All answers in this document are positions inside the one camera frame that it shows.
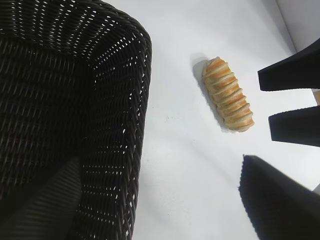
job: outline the bread roll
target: bread roll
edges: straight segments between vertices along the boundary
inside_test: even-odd
[[[220,57],[208,61],[202,77],[210,98],[229,129],[244,132],[255,124],[250,104],[227,62]]]

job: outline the black rubber pad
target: black rubber pad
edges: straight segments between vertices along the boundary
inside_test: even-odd
[[[320,196],[256,156],[244,156],[239,192],[260,240],[319,240]]]

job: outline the pastry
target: pastry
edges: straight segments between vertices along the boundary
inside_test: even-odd
[[[208,61],[202,77],[210,98],[229,129],[244,132],[255,124],[250,104],[227,62],[220,57]]]

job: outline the scored bread crust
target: scored bread crust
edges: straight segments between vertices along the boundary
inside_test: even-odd
[[[255,124],[247,97],[243,95],[238,79],[227,62],[220,57],[209,60],[204,66],[202,78],[210,98],[229,129],[244,132]]]

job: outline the black wicker basket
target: black wicker basket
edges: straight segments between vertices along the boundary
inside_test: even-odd
[[[150,74],[148,33],[107,3],[1,0],[0,202],[78,157],[66,239],[131,239]]]

